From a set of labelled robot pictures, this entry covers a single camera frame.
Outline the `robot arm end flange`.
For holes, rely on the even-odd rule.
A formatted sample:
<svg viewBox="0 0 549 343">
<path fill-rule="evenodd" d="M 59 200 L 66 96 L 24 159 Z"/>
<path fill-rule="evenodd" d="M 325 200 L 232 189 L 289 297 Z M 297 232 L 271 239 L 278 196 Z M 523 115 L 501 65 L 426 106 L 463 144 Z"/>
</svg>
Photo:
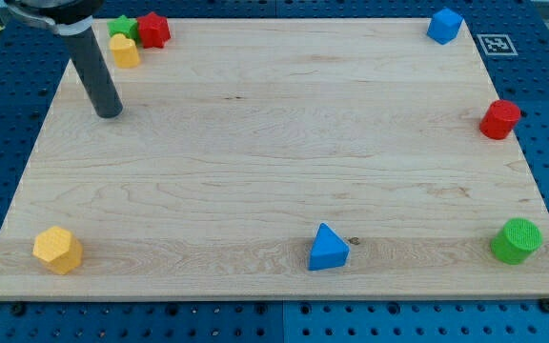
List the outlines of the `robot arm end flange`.
<svg viewBox="0 0 549 343">
<path fill-rule="evenodd" d="M 0 14 L 55 35 L 72 36 L 92 26 L 104 0 L 0 0 Z"/>
</svg>

